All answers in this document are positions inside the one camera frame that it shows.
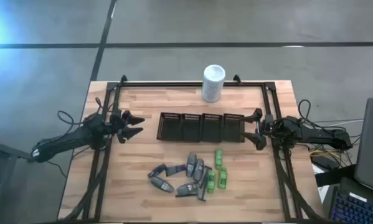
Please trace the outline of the black keyboard with blue keys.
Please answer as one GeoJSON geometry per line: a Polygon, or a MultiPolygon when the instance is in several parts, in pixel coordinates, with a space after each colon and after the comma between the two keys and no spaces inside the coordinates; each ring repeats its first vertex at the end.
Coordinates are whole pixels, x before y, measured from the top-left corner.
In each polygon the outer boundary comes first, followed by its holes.
{"type": "Polygon", "coordinates": [[[329,219],[348,224],[373,224],[373,190],[343,177],[334,189],[329,219]]]}

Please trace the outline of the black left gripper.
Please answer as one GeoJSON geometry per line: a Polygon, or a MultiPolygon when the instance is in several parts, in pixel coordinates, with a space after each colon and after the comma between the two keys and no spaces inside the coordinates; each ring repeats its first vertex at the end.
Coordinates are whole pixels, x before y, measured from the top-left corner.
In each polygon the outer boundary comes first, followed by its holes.
{"type": "Polygon", "coordinates": [[[129,128],[126,125],[134,126],[144,121],[144,118],[133,116],[129,110],[121,113],[120,109],[113,109],[109,119],[110,133],[117,136],[120,144],[124,144],[126,140],[143,131],[143,128],[129,128]]]}

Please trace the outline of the white cylindrical wipes canister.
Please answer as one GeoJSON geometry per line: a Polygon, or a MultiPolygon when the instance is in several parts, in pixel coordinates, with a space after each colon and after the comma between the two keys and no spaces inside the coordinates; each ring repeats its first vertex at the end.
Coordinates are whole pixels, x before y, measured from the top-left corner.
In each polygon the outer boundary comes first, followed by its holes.
{"type": "Polygon", "coordinates": [[[226,72],[220,65],[209,65],[204,69],[202,82],[202,99],[213,103],[220,100],[226,72]]]}

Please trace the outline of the grey travel toothpaste tube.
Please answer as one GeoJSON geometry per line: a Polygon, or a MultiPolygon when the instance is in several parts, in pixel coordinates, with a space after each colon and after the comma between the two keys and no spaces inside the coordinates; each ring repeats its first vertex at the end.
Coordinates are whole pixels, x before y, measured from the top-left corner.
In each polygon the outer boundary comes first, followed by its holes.
{"type": "Polygon", "coordinates": [[[189,154],[187,158],[187,163],[186,163],[186,175],[188,177],[192,177],[194,173],[194,169],[197,163],[197,155],[196,154],[189,154]]]}
{"type": "Polygon", "coordinates": [[[196,182],[199,182],[204,174],[204,161],[202,159],[198,159],[196,162],[196,165],[194,167],[194,172],[193,172],[193,179],[196,182]]]}
{"type": "Polygon", "coordinates": [[[191,182],[184,184],[177,188],[176,197],[188,197],[188,196],[197,196],[199,191],[199,184],[191,182]]]}
{"type": "Polygon", "coordinates": [[[186,165],[178,165],[178,166],[171,166],[167,167],[166,169],[166,176],[169,177],[171,175],[177,174],[179,172],[185,171],[187,169],[186,165]]]}
{"type": "Polygon", "coordinates": [[[154,176],[150,178],[150,182],[154,187],[156,187],[159,190],[169,193],[174,192],[174,187],[160,177],[154,176]]]}

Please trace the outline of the black slotted plastic basket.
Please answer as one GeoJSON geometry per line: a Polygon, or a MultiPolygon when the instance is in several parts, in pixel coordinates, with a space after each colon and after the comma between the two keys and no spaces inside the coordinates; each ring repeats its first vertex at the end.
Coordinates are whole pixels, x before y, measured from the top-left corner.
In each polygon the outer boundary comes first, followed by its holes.
{"type": "Polygon", "coordinates": [[[244,142],[244,136],[241,135],[245,130],[244,122],[240,119],[241,114],[224,114],[222,139],[226,142],[244,142]]]}
{"type": "Polygon", "coordinates": [[[159,117],[157,140],[181,140],[181,115],[178,113],[162,112],[159,117]]]}
{"type": "Polygon", "coordinates": [[[222,118],[223,116],[220,114],[202,114],[202,141],[222,141],[222,118]]]}
{"type": "Polygon", "coordinates": [[[182,114],[181,121],[182,140],[185,142],[199,142],[201,130],[201,115],[182,114]]]}

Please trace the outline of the black metal rig frame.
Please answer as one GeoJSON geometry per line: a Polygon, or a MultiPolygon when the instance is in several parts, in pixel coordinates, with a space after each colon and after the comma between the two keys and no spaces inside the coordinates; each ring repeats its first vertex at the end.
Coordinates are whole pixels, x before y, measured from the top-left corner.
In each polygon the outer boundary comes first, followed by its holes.
{"type": "Polygon", "coordinates": [[[59,218],[66,217],[85,193],[94,159],[105,159],[108,171],[90,203],[89,217],[108,223],[275,222],[294,214],[291,196],[282,199],[276,158],[271,146],[258,151],[250,142],[170,142],[157,139],[159,117],[170,113],[243,114],[256,108],[274,116],[297,116],[289,80],[227,82],[220,101],[206,103],[200,82],[126,82],[119,106],[144,118],[143,131],[128,142],[109,142],[110,153],[75,151],[61,201],[59,218]],[[160,164],[174,166],[196,154],[212,166],[214,151],[224,152],[228,183],[204,201],[178,198],[153,187],[148,172],[160,164]]]}

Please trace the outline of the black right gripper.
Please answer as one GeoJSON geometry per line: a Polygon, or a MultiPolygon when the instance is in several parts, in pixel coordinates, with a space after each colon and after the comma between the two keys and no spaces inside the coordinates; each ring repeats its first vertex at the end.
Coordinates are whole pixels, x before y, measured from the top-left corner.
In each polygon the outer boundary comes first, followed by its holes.
{"type": "Polygon", "coordinates": [[[271,136],[273,132],[274,119],[272,114],[266,114],[263,119],[263,112],[260,108],[256,108],[252,115],[244,116],[240,120],[247,123],[258,122],[258,132],[246,133],[242,132],[241,135],[251,141],[256,150],[261,151],[267,145],[265,136],[271,136]]]}

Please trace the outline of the black power box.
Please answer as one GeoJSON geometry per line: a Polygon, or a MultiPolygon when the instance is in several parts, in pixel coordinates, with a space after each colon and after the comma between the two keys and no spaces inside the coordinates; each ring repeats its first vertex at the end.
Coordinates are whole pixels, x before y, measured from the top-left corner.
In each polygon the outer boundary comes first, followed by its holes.
{"type": "Polygon", "coordinates": [[[323,169],[326,169],[326,170],[338,169],[340,167],[340,165],[336,161],[332,159],[328,159],[327,157],[324,157],[324,156],[311,157],[311,162],[314,165],[321,167],[323,169]]]}

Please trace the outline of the dark grey stand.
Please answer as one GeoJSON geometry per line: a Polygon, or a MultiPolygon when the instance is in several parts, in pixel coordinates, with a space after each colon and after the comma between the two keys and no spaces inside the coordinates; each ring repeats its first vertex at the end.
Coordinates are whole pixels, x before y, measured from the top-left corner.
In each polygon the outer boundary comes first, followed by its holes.
{"type": "Polygon", "coordinates": [[[0,143],[0,154],[5,154],[9,156],[16,156],[17,158],[22,158],[27,160],[28,162],[31,161],[31,156],[29,153],[26,153],[22,150],[15,149],[13,147],[7,146],[5,144],[0,143]]]}

